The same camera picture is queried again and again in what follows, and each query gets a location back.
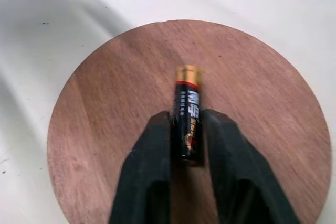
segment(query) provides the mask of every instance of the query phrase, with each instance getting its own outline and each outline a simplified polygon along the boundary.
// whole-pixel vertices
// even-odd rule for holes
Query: black battery
[[[172,114],[171,154],[190,165],[203,163],[201,71],[195,66],[177,69]]]

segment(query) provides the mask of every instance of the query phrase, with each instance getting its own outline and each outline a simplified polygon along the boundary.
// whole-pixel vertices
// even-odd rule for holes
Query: brown wood surface
[[[175,70],[183,64],[204,68],[203,107],[238,123],[300,220],[315,223],[329,188],[331,147],[303,77],[242,31],[177,20],[110,40],[66,83],[50,121],[48,165],[70,224],[107,222],[123,160],[151,115],[172,107]],[[176,173],[173,223],[217,223],[208,169]]]

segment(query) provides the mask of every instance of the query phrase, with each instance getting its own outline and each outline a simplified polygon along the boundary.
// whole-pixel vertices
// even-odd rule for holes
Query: battery
[[[201,70],[177,68],[171,128],[171,155],[190,165],[203,163],[201,117]]]

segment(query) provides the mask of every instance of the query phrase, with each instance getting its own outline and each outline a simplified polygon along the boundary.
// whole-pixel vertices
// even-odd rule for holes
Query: white surface
[[[321,104],[335,157],[336,0],[0,0],[0,223],[67,223],[46,160],[64,84],[105,41],[170,19],[232,26],[287,58]],[[319,223],[336,219],[335,169],[334,158]]]

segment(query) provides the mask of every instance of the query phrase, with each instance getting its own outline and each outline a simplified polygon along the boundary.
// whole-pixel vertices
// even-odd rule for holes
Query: wood grain
[[[315,223],[329,188],[331,147],[313,92],[260,40],[191,20],[149,24],[110,40],[66,83],[50,121],[48,165],[69,222],[107,222],[123,160],[151,115],[172,107],[182,64],[205,70],[203,107],[238,123],[300,220]],[[207,168],[175,170],[173,180],[173,223],[217,222]]]

